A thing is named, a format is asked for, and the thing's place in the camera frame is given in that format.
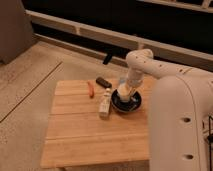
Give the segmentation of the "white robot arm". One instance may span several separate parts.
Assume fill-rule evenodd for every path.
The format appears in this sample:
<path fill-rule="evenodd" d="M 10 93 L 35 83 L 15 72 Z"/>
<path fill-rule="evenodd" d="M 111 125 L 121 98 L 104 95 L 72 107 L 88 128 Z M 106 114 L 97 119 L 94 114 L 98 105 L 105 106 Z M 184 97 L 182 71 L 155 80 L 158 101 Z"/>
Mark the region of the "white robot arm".
<path fill-rule="evenodd" d="M 210 171 L 203 119 L 213 114 L 213 72 L 158 61 L 149 49 L 127 54 L 127 80 L 157 79 L 148 107 L 150 171 Z"/>

